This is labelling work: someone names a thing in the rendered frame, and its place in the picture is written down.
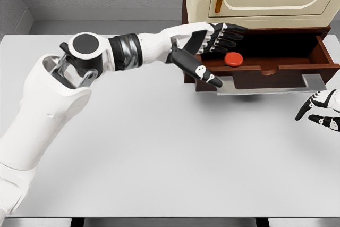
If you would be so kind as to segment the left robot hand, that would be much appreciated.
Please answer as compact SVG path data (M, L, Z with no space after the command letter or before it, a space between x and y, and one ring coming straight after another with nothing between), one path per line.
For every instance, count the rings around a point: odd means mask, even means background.
M191 77L220 88L223 85L222 81L213 75L196 55L227 54L230 48L236 46L237 41L243 39L243 33L247 28L232 23L197 22L192 25L193 28L190 28L190 23L181 26L192 31L192 34L184 37L184 42L180 42L178 35L172 39L172 48L166 63L173 63Z

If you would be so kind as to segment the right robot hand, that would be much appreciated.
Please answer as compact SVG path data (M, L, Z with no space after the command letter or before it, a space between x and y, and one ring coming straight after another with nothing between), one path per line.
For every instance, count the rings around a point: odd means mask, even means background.
M302 119L305 113L314 107L331 108L340 113L340 89L317 91L311 95L298 111L295 120ZM340 117L309 115L309 120L333 131L340 132Z

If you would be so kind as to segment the brown wooden drawer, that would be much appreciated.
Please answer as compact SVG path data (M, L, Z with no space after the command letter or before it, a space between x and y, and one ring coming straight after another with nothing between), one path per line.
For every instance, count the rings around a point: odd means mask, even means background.
M339 87L340 41L326 33L258 33L237 42L233 52L243 56L238 67L227 66L224 54L198 56L213 75L232 76L237 89L304 87L303 74L319 74L326 89ZM199 79L196 91L217 88Z

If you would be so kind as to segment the red round switch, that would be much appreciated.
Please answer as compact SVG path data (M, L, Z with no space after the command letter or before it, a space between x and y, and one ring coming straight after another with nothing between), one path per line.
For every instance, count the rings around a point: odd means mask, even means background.
M243 63L243 56L237 52L228 52L224 57L227 66L237 67Z

